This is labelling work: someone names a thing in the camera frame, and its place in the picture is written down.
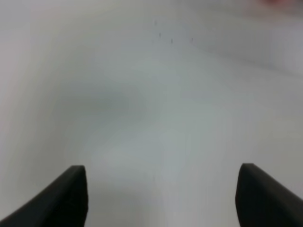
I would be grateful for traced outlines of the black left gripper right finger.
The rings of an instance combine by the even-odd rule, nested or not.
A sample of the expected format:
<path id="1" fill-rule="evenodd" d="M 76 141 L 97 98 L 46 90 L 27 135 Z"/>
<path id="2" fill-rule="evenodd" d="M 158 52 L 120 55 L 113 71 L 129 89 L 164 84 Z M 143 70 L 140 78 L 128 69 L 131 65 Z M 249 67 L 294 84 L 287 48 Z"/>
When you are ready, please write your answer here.
<path id="1" fill-rule="evenodd" d="M 303 200 L 255 164 L 241 165 L 235 205 L 241 227 L 303 225 Z"/>

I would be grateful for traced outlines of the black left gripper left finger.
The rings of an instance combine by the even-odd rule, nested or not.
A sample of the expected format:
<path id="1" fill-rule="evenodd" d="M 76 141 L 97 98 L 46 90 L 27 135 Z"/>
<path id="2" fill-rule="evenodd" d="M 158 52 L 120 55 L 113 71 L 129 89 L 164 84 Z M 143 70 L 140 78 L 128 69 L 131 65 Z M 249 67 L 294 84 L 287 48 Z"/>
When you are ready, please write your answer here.
<path id="1" fill-rule="evenodd" d="M 37 196 L 0 221 L 2 227 L 83 227 L 89 209 L 84 166 L 71 166 Z"/>

